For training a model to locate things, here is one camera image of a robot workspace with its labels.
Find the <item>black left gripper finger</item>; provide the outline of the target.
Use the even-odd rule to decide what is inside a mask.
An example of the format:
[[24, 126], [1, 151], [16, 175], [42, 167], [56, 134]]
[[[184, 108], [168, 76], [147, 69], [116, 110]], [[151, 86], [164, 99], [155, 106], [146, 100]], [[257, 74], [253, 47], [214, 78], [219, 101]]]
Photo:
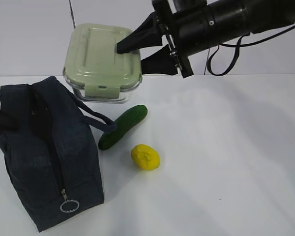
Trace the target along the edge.
[[18, 85], [0, 86], [0, 135], [20, 129]]

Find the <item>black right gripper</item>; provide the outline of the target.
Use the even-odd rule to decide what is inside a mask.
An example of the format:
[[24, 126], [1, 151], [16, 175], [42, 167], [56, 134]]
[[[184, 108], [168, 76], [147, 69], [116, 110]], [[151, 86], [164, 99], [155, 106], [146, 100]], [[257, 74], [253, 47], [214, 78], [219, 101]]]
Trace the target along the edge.
[[117, 53], [162, 46], [164, 35], [168, 44], [141, 60], [142, 74], [176, 75], [180, 71], [184, 78], [192, 76], [187, 44], [183, 43], [183, 38], [191, 39], [192, 30], [202, 29], [207, 24], [206, 20], [200, 20], [200, 13], [207, 7], [207, 1], [176, 0], [176, 13], [171, 11], [167, 0], [153, 0], [152, 5], [154, 12], [135, 31], [117, 43]]

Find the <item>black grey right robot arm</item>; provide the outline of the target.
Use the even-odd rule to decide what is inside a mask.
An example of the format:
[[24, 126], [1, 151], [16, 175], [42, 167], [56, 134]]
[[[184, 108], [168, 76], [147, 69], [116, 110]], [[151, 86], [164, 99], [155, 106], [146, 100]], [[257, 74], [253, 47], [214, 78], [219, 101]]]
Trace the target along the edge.
[[232, 69], [250, 34], [282, 28], [295, 29], [295, 0], [154, 0], [154, 11], [130, 35], [117, 44], [117, 53], [158, 46], [159, 51], [141, 61], [143, 74], [193, 75], [189, 57], [212, 47], [227, 47], [234, 57]]

